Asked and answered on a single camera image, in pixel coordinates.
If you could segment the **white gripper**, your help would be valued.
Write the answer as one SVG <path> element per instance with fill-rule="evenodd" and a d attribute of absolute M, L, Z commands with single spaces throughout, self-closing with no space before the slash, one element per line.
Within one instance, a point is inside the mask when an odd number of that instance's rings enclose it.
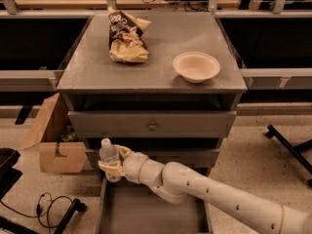
<path fill-rule="evenodd" d="M 120 161 L 106 163 L 98 161 L 99 168 L 112 176 L 124 176 L 128 181 L 139 183 L 139 173 L 143 163 L 148 156 L 140 152 L 133 152 L 129 147 L 123 145 L 115 145 L 116 150 L 123 162 Z"/>

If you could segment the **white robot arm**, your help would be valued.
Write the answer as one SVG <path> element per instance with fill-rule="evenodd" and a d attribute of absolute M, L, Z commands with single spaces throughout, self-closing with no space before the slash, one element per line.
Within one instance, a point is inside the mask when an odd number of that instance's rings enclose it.
<path fill-rule="evenodd" d="M 172 204 L 192 195 L 234 217 L 259 234 L 312 234 L 304 213 L 218 182 L 177 162 L 162 164 L 121 145 L 102 146 L 98 166 L 112 182 L 124 177 L 144 184 Z"/>

